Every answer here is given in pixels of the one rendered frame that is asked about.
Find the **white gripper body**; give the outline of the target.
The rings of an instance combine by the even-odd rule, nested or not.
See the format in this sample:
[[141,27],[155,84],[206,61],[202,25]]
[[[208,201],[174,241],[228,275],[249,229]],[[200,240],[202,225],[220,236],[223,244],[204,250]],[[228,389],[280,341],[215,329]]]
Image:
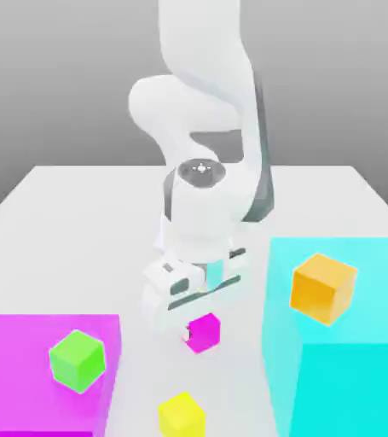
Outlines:
[[142,293],[142,310],[152,330],[180,329],[209,312],[232,304],[249,290],[248,276],[234,275],[209,292],[164,295],[150,283]]

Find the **small magenta cube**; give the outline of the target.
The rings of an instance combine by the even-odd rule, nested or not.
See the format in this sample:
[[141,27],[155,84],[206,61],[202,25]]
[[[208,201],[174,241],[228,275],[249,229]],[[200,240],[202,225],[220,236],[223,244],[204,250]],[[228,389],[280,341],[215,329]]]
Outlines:
[[188,323],[187,346],[196,354],[202,353],[220,342],[221,322],[208,313]]

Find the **small yellow cube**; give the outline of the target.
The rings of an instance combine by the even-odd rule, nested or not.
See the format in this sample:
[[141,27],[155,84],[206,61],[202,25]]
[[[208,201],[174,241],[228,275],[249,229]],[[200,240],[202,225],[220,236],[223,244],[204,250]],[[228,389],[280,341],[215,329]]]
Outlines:
[[160,404],[158,413],[164,437],[206,437],[206,414],[188,392]]

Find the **small green cube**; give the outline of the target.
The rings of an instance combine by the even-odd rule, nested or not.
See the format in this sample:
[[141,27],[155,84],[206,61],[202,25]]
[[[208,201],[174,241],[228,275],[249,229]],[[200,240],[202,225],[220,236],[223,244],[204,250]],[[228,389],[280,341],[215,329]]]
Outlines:
[[104,343],[75,329],[50,348],[49,363],[55,381],[82,394],[106,370]]

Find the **small orange cube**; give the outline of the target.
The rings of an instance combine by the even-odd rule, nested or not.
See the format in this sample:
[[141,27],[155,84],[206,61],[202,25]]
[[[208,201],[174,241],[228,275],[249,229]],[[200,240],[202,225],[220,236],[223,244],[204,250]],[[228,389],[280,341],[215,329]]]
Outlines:
[[331,326],[352,301],[357,268],[315,253],[292,276],[290,307]]

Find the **large magenta box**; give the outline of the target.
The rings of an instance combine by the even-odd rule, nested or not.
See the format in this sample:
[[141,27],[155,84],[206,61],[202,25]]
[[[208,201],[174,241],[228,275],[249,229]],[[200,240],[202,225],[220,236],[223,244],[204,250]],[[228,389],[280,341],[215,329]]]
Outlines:
[[[104,345],[84,393],[54,380],[49,350],[75,329]],[[119,316],[0,315],[0,437],[104,437],[121,354]]]

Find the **large cyan box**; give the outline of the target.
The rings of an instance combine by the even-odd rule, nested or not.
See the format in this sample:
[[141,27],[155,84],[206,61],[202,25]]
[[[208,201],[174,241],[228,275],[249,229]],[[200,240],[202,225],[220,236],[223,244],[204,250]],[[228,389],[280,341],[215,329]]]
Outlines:
[[[315,253],[357,270],[331,326],[289,306]],[[273,238],[261,344],[278,437],[388,437],[388,237]]]

